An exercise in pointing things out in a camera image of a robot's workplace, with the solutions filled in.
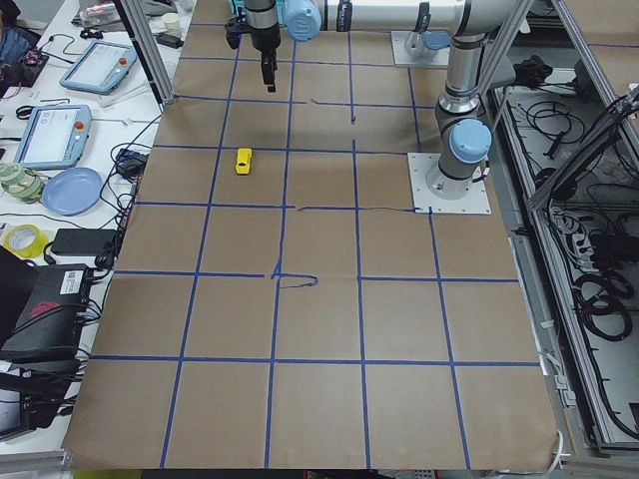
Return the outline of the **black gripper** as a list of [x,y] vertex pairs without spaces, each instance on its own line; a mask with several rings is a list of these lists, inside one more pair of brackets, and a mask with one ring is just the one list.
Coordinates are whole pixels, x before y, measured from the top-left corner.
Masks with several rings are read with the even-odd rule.
[[269,93],[277,91],[276,50],[281,44],[280,23],[275,0],[245,0],[244,9],[253,46],[262,52],[261,72]]

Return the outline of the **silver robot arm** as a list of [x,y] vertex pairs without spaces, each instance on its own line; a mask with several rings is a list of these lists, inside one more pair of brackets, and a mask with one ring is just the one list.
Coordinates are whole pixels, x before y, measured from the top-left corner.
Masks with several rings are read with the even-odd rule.
[[426,174],[429,189],[445,200],[460,200],[492,145],[489,128],[478,119],[479,75],[487,33],[451,39],[444,91],[435,107],[442,152]]
[[450,37],[445,92],[447,111],[470,110],[478,98],[481,56],[488,33],[507,23],[522,1],[245,1],[225,25],[227,42],[237,49],[243,35],[262,55],[264,84],[276,89],[281,30],[298,41],[322,31],[405,31],[415,39],[427,31]]

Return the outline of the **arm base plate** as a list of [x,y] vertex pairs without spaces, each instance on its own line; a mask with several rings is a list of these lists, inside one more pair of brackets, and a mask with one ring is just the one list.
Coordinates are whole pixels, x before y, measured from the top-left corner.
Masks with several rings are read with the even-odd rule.
[[445,31],[392,31],[391,46],[395,67],[445,70],[451,37]]
[[490,215],[481,167],[466,180],[452,180],[439,170],[440,154],[409,153],[413,209],[421,214]]

